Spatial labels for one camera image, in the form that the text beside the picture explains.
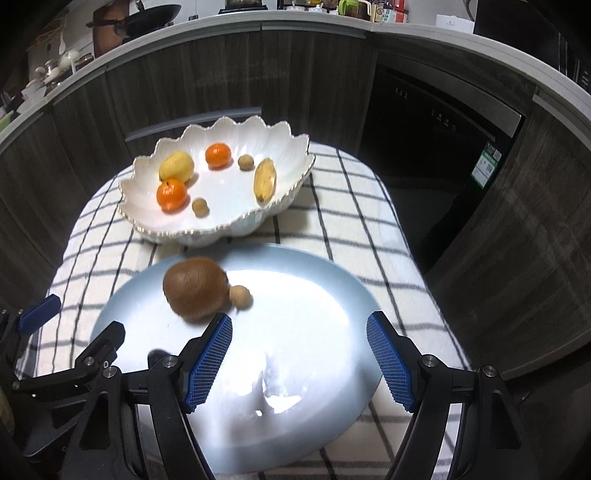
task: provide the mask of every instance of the energy label sticker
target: energy label sticker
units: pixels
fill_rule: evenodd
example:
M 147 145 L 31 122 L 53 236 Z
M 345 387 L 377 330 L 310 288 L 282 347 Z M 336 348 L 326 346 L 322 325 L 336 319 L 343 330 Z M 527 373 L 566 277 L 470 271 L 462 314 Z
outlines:
M 480 154 L 480 158 L 478 159 L 474 170 L 472 170 L 472 178 L 476 180 L 481 188 L 484 188 L 491 179 L 492 174 L 499 166 L 499 160 L 501 157 L 501 152 L 490 143 L 486 145 L 486 148 Z

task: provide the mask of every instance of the wok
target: wok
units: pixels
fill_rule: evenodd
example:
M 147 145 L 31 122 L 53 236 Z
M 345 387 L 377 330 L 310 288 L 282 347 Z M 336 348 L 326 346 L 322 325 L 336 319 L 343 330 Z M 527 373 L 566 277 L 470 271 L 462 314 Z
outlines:
M 93 28 L 113 25 L 115 33 L 120 37 L 135 38 L 162 28 L 175 19 L 181 10 L 180 5 L 159 5 L 145 9 L 141 0 L 137 0 L 135 5 L 138 7 L 138 12 L 122 20 L 99 20 L 88 22 L 86 26 Z

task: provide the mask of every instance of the fruit bowl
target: fruit bowl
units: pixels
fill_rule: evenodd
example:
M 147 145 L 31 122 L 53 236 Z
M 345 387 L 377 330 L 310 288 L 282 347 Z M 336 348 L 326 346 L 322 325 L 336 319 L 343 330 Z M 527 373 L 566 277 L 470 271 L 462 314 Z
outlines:
M 232 163 L 222 170 L 210 170 L 205 151 L 217 142 L 230 147 Z M 123 194 L 119 212 L 143 238 L 157 244 L 178 242 L 205 247 L 223 236 L 247 236 L 268 216 L 292 204 L 316 159 L 308 155 L 309 143 L 308 135 L 293 136 L 287 122 L 269 126 L 258 116 L 241 124 L 222 117 L 208 128 L 189 125 L 179 138 L 161 138 L 152 155 L 134 160 L 132 177 L 119 182 Z M 186 184 L 190 201 L 167 213 L 156 200 L 161 183 L 158 169 L 176 151 L 189 153 L 195 169 Z M 254 195 L 255 170 L 242 171 L 238 167 L 238 158 L 243 154 L 254 158 L 255 167 L 267 157 L 275 164 L 275 192 L 264 205 Z M 197 218 L 191 208 L 191 202 L 199 197 L 209 207 L 205 218 Z

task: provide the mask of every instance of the small banana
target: small banana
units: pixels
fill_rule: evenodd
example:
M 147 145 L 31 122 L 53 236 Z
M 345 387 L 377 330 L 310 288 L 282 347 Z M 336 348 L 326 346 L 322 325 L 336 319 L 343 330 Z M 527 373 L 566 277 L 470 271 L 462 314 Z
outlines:
M 275 184 L 277 183 L 277 171 L 275 164 L 270 158 L 266 158 L 255 171 L 255 183 L 253 190 L 259 203 L 267 203 L 275 194 Z

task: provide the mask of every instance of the plaid tablecloth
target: plaid tablecloth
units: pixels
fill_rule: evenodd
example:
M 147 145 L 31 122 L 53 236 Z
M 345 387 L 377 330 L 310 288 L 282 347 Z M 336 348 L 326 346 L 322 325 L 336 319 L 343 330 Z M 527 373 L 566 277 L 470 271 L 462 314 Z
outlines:
M 328 258 L 356 275 L 403 335 L 422 353 L 450 367 L 467 368 L 457 340 L 410 255 L 394 205 L 377 176 L 359 160 L 332 147 L 312 144 L 313 174 L 286 212 L 269 218 L 253 235 L 228 242 L 275 242 Z M 89 342 L 101 309 L 137 273 L 183 247 L 144 242 L 117 213 L 121 179 L 107 182 L 86 205 L 70 237 L 50 293 L 61 313 L 35 334 L 19 369 L 43 375 L 73 366 Z M 460 409 L 452 406 L 434 479 L 447 476 Z M 242 478 L 383 478 L 406 431 L 410 415 L 393 402 L 382 379 L 365 411 L 325 448 L 290 466 Z

